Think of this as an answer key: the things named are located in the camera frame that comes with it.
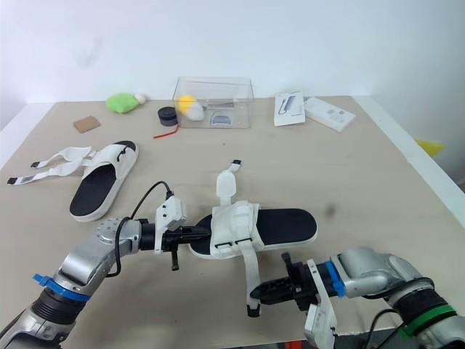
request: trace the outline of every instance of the red string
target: red string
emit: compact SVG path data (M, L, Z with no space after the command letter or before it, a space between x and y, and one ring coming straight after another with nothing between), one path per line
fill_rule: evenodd
M177 132L178 129L179 129L179 124L176 125L176 129L174 131L171 131L171 132L168 132L168 133L163 133L162 135L158 135L158 136L153 136L153 139L162 138L162 137L169 136L169 135L174 135Z

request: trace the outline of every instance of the transparent container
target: transparent container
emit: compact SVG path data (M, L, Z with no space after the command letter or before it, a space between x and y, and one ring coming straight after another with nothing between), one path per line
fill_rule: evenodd
M188 128L246 129L253 102L249 78L180 77L173 95L179 123Z

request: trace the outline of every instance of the beige table surface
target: beige table surface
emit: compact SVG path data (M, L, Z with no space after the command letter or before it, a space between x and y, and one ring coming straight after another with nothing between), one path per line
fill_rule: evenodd
M315 216L318 238L292 249L295 261L323 262L358 245L392 252L432 277L437 291L465 313L464 229L351 97L325 99L357 114L344 132L309 120L274 127L273 100L258 99L250 129L181 129L154 140L166 131L156 112L168 101L148 102L127 115L107 111L102 102L56 104L1 171L0 327L38 297L41 287L31 276L52 275L97 225L69 215L79 174L15 187L5 184L8 177L33 173L31 162L67 146L101 148L119 140L139 143L140 154L106 217L128 215L152 183L166 180L194 224L217 205L219 171L241 159L237 199ZM102 126L79 134L73 121L89 115ZM140 217L153 217L161 191L147 199ZM259 255L263 281L286 275L282 252ZM179 263L180 271L171 272L169 254L125 257L121 275L89 301L65 348L223 348L303 338L304 314L294 302L246 317L241 258L202 260L184 246ZM367 330L386 307L364 299L333 303L341 333ZM381 326L394 320L387 316Z

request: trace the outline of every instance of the blue ring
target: blue ring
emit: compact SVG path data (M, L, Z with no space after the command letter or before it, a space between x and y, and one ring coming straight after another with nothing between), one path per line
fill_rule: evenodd
M329 276L331 277L331 280L333 282L333 287L336 290L337 295L340 297L345 296L346 292L344 290L344 284L339 278L339 275L336 272L336 269L334 268L333 263L330 260L328 260L325 262L325 265L326 265L326 268L328 269Z
M49 276L42 276L42 275L36 274L32 278L36 280L39 283L39 285L45 286L51 289L53 292L58 293L62 295L63 297L69 298L70 300L77 300L79 302L87 302L88 300L90 300L90 296L72 292L69 289L66 289L60 286L59 284L57 284L53 280L53 278Z

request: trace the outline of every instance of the green ring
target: green ring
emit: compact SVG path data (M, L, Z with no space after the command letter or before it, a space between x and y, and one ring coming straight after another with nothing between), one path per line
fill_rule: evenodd
M401 330L404 337L413 337L413 333L423 324L435 318L436 316L455 311L449 304L440 305L439 307L428 310L421 314L418 318L415 318L409 325L404 326Z

